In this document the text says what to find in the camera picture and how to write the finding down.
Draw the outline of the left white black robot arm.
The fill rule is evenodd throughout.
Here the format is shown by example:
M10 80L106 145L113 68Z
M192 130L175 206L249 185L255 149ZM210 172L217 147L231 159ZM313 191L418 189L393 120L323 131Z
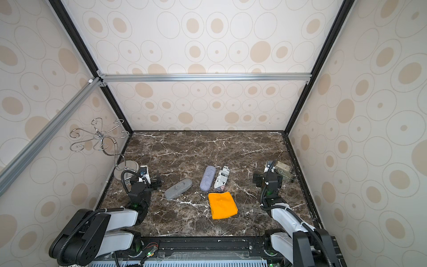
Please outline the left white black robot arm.
M95 259L119 253L147 259L156 243L144 244L141 235L130 228L140 225L148 214L152 193L161 187L160 177L149 178L146 167L124 170L121 184L129 197L126 206L110 209L80 209L49 247L48 255L62 267L87 266Z

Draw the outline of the grey eyeglass case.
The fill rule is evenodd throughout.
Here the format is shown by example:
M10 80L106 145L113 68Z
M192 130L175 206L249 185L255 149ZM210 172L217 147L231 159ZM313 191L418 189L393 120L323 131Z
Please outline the grey eyeglass case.
M172 187L168 188L164 193L164 197L167 200L173 200L181 196L184 192L188 191L189 188L191 187L192 187L192 180L183 179L178 183L176 183L175 185L173 185Z

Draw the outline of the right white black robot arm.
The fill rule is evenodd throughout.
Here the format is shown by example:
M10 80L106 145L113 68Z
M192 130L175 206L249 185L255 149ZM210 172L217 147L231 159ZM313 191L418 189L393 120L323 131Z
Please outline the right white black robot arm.
M253 183L261 188L261 210L283 228L283 231L265 232L265 253L281 254L294 267L341 267L332 236L300 218L279 195L282 180L276 161L268 161L263 174L253 175Z

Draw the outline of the orange cleaning cloth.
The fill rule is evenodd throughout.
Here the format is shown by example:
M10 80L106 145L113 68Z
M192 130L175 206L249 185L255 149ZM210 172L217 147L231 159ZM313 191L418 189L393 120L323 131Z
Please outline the orange cleaning cloth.
M238 213L238 208L229 192L209 193L208 198L214 220L227 219Z

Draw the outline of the lavender eyeglass case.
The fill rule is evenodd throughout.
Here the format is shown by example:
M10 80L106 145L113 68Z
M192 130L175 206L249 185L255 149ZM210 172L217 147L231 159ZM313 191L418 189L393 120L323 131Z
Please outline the lavender eyeglass case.
M212 186L214 177L216 174L216 168L214 166L207 166L200 182L200 189L204 192L208 192Z

